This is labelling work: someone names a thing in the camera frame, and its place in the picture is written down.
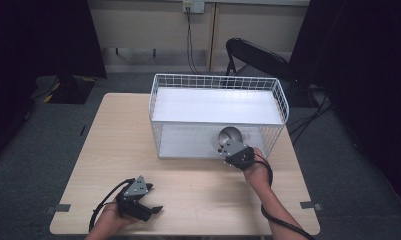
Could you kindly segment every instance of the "black curtain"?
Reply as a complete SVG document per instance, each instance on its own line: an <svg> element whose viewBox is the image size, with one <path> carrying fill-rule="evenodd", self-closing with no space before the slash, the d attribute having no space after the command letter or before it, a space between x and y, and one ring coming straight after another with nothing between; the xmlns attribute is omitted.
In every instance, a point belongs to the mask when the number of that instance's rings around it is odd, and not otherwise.
<svg viewBox="0 0 401 240"><path fill-rule="evenodd" d="M36 79L63 71L107 77L87 1L0 0L0 149Z"/></svg>
<svg viewBox="0 0 401 240"><path fill-rule="evenodd" d="M311 0L290 64L401 196L401 1Z"/></svg>

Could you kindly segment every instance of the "chair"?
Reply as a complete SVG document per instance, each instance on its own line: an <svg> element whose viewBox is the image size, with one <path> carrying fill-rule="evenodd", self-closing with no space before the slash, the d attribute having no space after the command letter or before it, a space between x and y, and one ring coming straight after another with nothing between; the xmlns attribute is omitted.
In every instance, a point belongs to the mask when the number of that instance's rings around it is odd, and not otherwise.
<svg viewBox="0 0 401 240"><path fill-rule="evenodd" d="M252 77L254 73L252 73L251 67L253 67L255 74L258 74L257 70L259 70L271 77L278 78L281 83L282 81L289 83L290 89L293 87L295 77L288 62L278 54L241 38L229 39L226 43L226 49L229 57L226 76L229 76L232 70L234 76ZM239 71L235 67L234 58L246 64Z"/></svg>

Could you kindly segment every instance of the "human hand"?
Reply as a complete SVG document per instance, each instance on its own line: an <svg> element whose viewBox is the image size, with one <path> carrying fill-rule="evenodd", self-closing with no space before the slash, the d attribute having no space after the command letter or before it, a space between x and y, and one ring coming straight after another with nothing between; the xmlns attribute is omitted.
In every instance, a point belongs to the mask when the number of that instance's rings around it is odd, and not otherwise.
<svg viewBox="0 0 401 240"><path fill-rule="evenodd" d="M255 154L255 161L263 162L267 164L264 160L262 151L259 148L253 147ZM244 177L247 183L255 190L256 192L262 188L270 187L269 184L269 172L268 169L263 164L254 163L249 168L243 171Z"/></svg>
<svg viewBox="0 0 401 240"><path fill-rule="evenodd" d="M115 235L124 226L137 221L138 219L126 215L121 218L116 201L113 200L104 206L103 212L85 239L106 239Z"/></svg>

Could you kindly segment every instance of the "wire basket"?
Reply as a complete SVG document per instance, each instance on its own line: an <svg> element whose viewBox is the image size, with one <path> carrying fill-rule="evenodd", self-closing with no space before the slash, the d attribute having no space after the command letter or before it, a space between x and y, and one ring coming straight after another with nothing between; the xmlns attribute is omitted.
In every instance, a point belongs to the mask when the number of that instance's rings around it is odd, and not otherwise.
<svg viewBox="0 0 401 240"><path fill-rule="evenodd" d="M157 74L149 117L159 158L216 158L219 132L236 127L268 157L288 103L276 78Z"/></svg>

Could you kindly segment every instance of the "black cable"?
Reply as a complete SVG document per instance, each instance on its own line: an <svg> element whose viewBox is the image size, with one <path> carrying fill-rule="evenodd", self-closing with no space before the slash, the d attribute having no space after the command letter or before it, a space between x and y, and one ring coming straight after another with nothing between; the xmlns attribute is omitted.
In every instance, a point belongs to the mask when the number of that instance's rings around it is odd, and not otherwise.
<svg viewBox="0 0 401 240"><path fill-rule="evenodd" d="M324 109L322 112L319 113L319 115L324 114L325 112L327 112L328 110L330 110L332 108L332 105L328 106L326 109ZM294 139L293 141L293 145L296 144L297 140L300 138L300 136L302 135L302 133L306 130L306 128L309 126L309 124L315 119L317 118L318 115L316 115L313 119L309 120L303 127L303 129L300 131L300 133L297 135L296 139Z"/></svg>
<svg viewBox="0 0 401 240"><path fill-rule="evenodd" d="M117 204L117 203L116 202L108 202L108 203L103 204L103 206L106 206L106 205L109 205L109 204Z"/></svg>
<svg viewBox="0 0 401 240"><path fill-rule="evenodd" d="M185 8L187 12L187 20L188 20L188 32L187 32L187 57L188 57L188 65L191 69L191 72L193 72L196 75L201 75L194 64L194 59L193 59L193 42L191 39L191 18L190 18L190 12L191 9L189 7Z"/></svg>
<svg viewBox="0 0 401 240"><path fill-rule="evenodd" d="M301 229L301 228L299 228L297 226L294 226L291 223L285 222L285 221L283 221L281 219L278 219L276 217L273 217L273 216L269 215L269 213L267 213L265 208L263 207L263 204L260 206L260 211L262 212L262 215L266 219L268 219L269 221L274 222L276 224L279 224L279 225L281 225L281 226L283 226L285 228L288 228L291 231L296 232L296 233L302 235L303 237L305 237L305 238L307 238L309 240L314 240L314 238L309 233L307 233L305 230L303 230L303 229Z"/></svg>
<svg viewBox="0 0 401 240"><path fill-rule="evenodd" d="M95 210L93 210L93 215L91 216L91 220L90 220L90 225L88 227L88 231L91 232L91 230L94 227L94 223L95 223L95 219L97 218L98 213L100 212L100 210L103 208L103 206L105 205L104 202L106 202L107 199L109 199L109 197L122 185L124 185L125 183L131 183L134 182L135 179L126 179L125 181L119 183L115 188L113 188L113 190L107 194L107 196L103 199L103 201L101 201L100 204L98 204L97 208Z"/></svg>
<svg viewBox="0 0 401 240"><path fill-rule="evenodd" d="M272 186L273 172L272 172L271 166L269 165L269 162L264 157L260 156L259 154L255 153L254 155L260 157L264 161L264 162L261 162L261 161L256 161L255 160L253 163L260 163L260 164L264 165L268 169L269 186ZM261 205L260 210L262 212L262 215L266 219L268 219L269 221L277 223L277 224L279 224L279 225L281 225L281 226L283 226L285 228L288 228L291 231L294 231L294 232L304 236L307 239L314 240L314 238L309 233L304 231L303 229L301 229L301 228L299 228L297 226L294 226L291 223L285 222L285 221L283 221L281 219L278 219L276 217L271 216L268 212L266 212L265 208L263 207L263 204Z"/></svg>
<svg viewBox="0 0 401 240"><path fill-rule="evenodd" d="M325 92L325 96L324 99L322 100L321 104L319 105L318 109L309 117L305 117L305 118L300 118L290 124L287 125L287 127L293 126L294 124L298 123L299 121L303 120L303 122L298 125L295 129L291 130L289 132L289 135L293 135L296 131L298 131L299 129L301 129L303 127L303 129L300 131L300 133L297 135L297 137L295 138L294 141L292 141L293 145L296 144L297 140L300 138L300 136L303 134L303 132L306 130L306 128L309 126L309 124L315 120L317 117L321 116L322 114L324 114L325 112L327 112L329 109L331 109L332 105L330 104L327 108L325 108L324 110L321 110L322 107L325 105L325 100L328 97L328 91Z"/></svg>

